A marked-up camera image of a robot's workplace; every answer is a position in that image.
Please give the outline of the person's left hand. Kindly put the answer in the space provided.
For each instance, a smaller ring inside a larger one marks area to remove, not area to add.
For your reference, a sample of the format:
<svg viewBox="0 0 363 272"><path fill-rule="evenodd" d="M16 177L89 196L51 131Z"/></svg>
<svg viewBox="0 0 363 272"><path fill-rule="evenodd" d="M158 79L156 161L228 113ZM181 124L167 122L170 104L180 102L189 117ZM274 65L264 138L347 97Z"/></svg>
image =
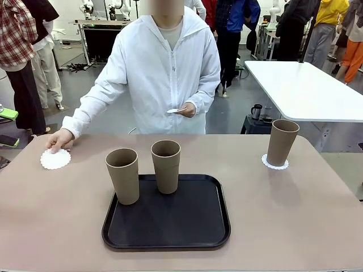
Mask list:
<svg viewBox="0 0 363 272"><path fill-rule="evenodd" d="M193 103L187 102L182 106L182 109L178 111L178 114L187 118L192 118L196 114L196 107Z"/></svg>

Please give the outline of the person's right hand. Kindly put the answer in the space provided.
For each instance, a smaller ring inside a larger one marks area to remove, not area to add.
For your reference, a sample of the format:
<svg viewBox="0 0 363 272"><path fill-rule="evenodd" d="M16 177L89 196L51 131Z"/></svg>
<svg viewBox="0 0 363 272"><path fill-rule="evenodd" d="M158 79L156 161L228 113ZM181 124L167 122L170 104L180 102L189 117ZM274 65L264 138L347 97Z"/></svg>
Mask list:
<svg viewBox="0 0 363 272"><path fill-rule="evenodd" d="M53 154L57 153L60 149L70 151L73 146L74 135L67 129L60 129L53 133L46 144L46 149L51 149Z"/></svg>

